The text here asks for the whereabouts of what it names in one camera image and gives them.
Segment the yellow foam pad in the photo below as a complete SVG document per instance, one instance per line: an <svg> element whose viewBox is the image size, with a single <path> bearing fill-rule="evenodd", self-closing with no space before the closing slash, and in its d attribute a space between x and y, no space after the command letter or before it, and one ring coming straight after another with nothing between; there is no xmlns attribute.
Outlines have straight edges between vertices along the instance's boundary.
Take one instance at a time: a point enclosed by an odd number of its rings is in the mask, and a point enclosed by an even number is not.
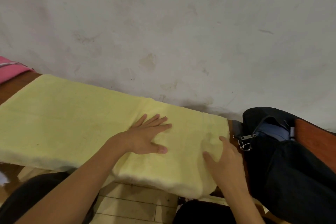
<svg viewBox="0 0 336 224"><path fill-rule="evenodd" d="M40 76L0 106L0 161L52 170L79 167L144 113L167 116L173 124L154 139L168 153L127 153L112 174L183 197L211 193L216 185L202 152L219 159L218 137L229 137L227 119L52 75Z"/></svg>

